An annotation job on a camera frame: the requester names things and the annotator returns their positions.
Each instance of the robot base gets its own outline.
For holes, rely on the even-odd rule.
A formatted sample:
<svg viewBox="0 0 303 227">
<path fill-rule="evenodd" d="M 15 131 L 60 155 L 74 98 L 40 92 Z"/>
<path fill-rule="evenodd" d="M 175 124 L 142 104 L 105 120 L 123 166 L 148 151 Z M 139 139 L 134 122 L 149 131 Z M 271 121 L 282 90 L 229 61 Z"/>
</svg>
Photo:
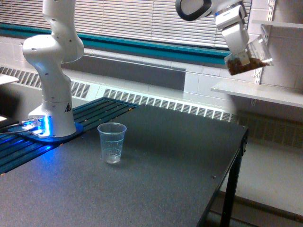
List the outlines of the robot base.
<svg viewBox="0 0 303 227">
<path fill-rule="evenodd" d="M 42 142 L 42 143 L 46 143 L 46 144 L 58 144 L 58 143 L 61 144 L 61 143 L 66 143 L 66 142 L 78 137 L 79 135 L 81 135 L 83 133 L 83 126 L 81 124 L 75 123 L 75 126 L 76 126 L 76 132 L 72 135 L 64 136 L 64 137 L 40 138 L 30 132 L 21 132 L 21 133 L 17 133 L 17 134 L 22 137 L 26 137 L 30 140 L 37 141 L 37 142 Z M 10 132 L 21 131 L 21 130 L 22 130 L 22 128 L 20 126 L 9 129 Z"/>
</svg>

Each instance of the clear plastic cup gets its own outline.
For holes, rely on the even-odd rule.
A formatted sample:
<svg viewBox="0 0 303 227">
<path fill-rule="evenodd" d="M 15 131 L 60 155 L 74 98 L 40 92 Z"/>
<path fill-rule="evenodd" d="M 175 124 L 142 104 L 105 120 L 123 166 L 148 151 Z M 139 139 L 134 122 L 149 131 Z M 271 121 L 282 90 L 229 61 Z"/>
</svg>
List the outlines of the clear plastic cup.
<svg viewBox="0 0 303 227">
<path fill-rule="evenodd" d="M 99 125 L 97 129 L 100 136 L 102 160 L 109 164 L 120 162 L 127 127 L 120 123 L 108 122 Z"/>
</svg>

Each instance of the white shelf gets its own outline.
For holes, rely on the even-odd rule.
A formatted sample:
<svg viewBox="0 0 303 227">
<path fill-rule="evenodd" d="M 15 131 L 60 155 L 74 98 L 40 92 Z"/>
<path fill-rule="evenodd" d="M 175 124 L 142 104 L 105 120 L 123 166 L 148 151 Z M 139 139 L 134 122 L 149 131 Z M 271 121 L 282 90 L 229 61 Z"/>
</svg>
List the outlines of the white shelf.
<svg viewBox="0 0 303 227">
<path fill-rule="evenodd" d="M 276 22 L 276 21 L 265 21 L 265 20 L 252 20 L 254 24 L 270 25 L 275 27 L 291 27 L 291 28 L 303 28 L 303 24 L 294 24 L 286 22 Z"/>
<path fill-rule="evenodd" d="M 234 96 L 303 108 L 303 92 L 283 87 L 255 85 L 236 80 L 224 80 L 217 83 L 211 90 Z"/>
<path fill-rule="evenodd" d="M 0 85 L 17 82 L 18 79 L 8 75 L 0 74 Z"/>
</svg>

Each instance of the window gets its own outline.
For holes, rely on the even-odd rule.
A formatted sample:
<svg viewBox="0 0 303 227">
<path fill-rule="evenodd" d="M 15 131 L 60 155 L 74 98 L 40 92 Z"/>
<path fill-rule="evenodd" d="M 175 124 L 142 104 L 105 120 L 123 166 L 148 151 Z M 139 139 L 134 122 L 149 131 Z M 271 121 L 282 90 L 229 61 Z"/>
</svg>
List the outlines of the window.
<svg viewBox="0 0 303 227">
<path fill-rule="evenodd" d="M 250 13 L 252 0 L 244 0 Z M 43 0 L 2 0 L 0 22 L 50 28 L 42 16 Z M 175 0 L 77 0 L 78 32 L 173 44 L 227 47 L 213 16 L 182 20 Z"/>
</svg>

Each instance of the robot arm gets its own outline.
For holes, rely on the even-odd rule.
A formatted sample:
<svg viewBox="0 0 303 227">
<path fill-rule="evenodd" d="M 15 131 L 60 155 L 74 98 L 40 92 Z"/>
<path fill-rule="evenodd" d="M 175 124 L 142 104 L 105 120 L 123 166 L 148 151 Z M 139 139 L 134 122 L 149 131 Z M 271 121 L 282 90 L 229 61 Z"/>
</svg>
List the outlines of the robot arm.
<svg viewBox="0 0 303 227">
<path fill-rule="evenodd" d="M 32 131 L 40 138 L 60 138 L 76 131 L 71 79 L 61 68 L 61 64 L 81 58 L 84 52 L 74 25 L 75 4 L 76 0 L 43 0 L 43 16 L 52 34 L 33 36 L 23 44 L 23 54 L 38 71 L 42 83 L 42 104 L 29 114 L 30 119 L 43 119 L 44 127 Z"/>
<path fill-rule="evenodd" d="M 214 14 L 216 25 L 222 30 L 232 54 L 239 55 L 242 64 L 249 63 L 245 55 L 249 35 L 243 21 L 247 12 L 242 0 L 176 0 L 176 10 L 187 21 Z"/>
</svg>

